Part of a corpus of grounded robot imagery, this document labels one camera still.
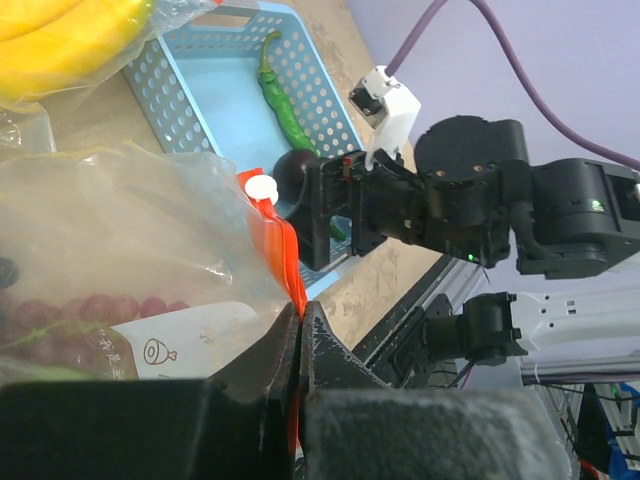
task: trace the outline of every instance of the white sticker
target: white sticker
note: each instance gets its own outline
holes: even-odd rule
[[[265,333],[239,302],[216,303],[112,327],[131,344],[139,378],[208,377]]]

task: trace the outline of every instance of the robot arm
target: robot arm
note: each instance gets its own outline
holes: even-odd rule
[[[432,361],[497,365],[564,343],[638,336],[639,309],[633,290],[479,295],[465,302],[460,315],[425,314],[422,348]]]
[[[312,270],[329,264],[332,216],[352,220],[354,255],[391,237],[486,268],[509,256],[513,230],[518,271],[549,279],[595,276],[640,250],[639,182],[631,169],[581,158],[532,167],[519,122],[458,116],[420,137],[413,173],[389,152],[406,139],[417,110],[387,114],[402,111],[391,91],[376,110],[361,101],[363,88],[354,102],[369,105],[362,110],[375,117],[371,147],[379,148],[312,162],[288,217]]]

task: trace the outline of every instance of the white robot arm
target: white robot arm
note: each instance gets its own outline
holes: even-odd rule
[[[498,365],[565,343],[640,336],[639,315],[638,290],[485,294],[460,315],[425,318],[424,346],[432,360]]]
[[[518,344],[528,353],[581,340],[640,335],[640,292],[521,293],[511,303]]]

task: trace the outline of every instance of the white bracket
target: white bracket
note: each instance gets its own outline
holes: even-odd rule
[[[368,108],[360,108],[354,104],[362,116],[373,127],[371,140],[367,146],[365,168],[373,170],[373,154],[384,150],[392,159],[400,153],[409,139],[409,133],[418,117],[422,105],[411,90],[389,77],[385,67],[375,67],[356,86],[364,88],[373,101],[379,101],[381,108],[371,112]]]

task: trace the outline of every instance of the wooden table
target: wooden table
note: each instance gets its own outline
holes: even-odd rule
[[[282,3],[291,5],[303,18],[366,145],[371,129],[349,105],[347,95],[373,63],[344,0]],[[60,151],[133,139],[151,151],[161,152],[121,74],[98,86],[73,112],[68,104],[64,109],[57,105],[47,108]],[[408,165],[413,165],[409,149],[405,149],[405,158]],[[356,345],[439,257],[438,253],[393,240],[365,257],[319,297],[338,337],[348,347]]]

